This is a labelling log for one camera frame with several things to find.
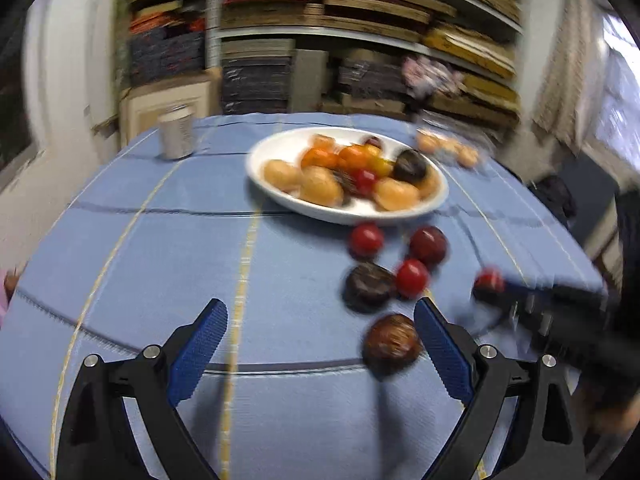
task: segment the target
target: white plate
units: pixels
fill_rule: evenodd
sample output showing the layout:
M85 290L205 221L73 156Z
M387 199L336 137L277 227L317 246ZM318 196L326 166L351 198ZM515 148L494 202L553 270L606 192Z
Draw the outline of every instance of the white plate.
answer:
M338 144L359 144L364 138L372 134L363 130L353 128L335 128L331 126L316 126L314 128L299 128L289 130L281 134L258 142L246 156L246 172L255 185L263 190L269 197L280 205L291 209L297 213L311 216L325 222L334 224L354 225L365 221L373 221L379 225L392 225L398 222L416 218L427 214L440 207L449 195L449 184L440 169L425 157L427 163L433 168L440 179L441 185L438 193L430 200L421 201L412 209L402 211L377 211L375 204L371 200L355 198L344 208L324 207L321 205L305 202L284 193L268 184L262 178L263 165L272 158L279 158L292 164L298 164L302 153L309 148L310 138L314 135L322 134L333 137ZM406 144L389 137L376 135L382 142L383 156L395 160L398 153L408 148Z

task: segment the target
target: window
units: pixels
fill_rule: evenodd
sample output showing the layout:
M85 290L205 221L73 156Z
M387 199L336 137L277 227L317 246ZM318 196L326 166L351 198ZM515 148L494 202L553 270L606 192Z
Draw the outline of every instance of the window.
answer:
M609 45L596 138L640 171L640 50L622 20L604 16Z
M37 147L31 139L22 92L22 37L25 22L26 13L14 22L10 34L0 34L0 191L37 153Z

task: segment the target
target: curtain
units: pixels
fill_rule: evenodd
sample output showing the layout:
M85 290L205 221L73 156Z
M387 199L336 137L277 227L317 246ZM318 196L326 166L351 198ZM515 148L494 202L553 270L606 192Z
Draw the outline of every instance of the curtain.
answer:
M539 136L554 136L574 153L582 145L576 120L588 60L598 39L596 16L591 0L564 0L556 44L532 114Z

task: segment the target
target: blue gripper pad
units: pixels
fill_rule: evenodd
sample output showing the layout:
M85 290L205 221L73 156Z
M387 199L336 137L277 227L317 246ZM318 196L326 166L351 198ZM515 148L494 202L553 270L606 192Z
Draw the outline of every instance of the blue gripper pad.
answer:
M178 402L193 395L205 367L225 335L227 318L226 305L220 300L210 301L198 316L197 326L169 370L166 394L174 408Z
M426 301L422 298L415 304L415 329L449 396L468 406L474 396L471 366L443 325L444 318Z

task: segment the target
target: red cherry tomato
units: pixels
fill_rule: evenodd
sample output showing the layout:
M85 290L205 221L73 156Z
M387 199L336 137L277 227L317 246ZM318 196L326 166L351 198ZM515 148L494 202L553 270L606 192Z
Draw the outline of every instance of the red cherry tomato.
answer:
M353 231L349 247L356 256L372 258L385 243L385 235L375 224L360 224Z
M504 291L504 278L500 270L495 267L485 267L480 271L480 274L476 276L474 282L474 288L488 288L494 292Z
M449 244L445 235L432 225L420 227L409 242L411 256L420 260L427 267L439 264L447 256Z
M353 183L356 187L356 192L365 198L368 198L373 194L373 187L378 180L377 176L373 171L369 170L356 170L351 173L353 177Z
M405 298L415 298L429 285L429 271L420 260L405 260L396 272L396 289Z

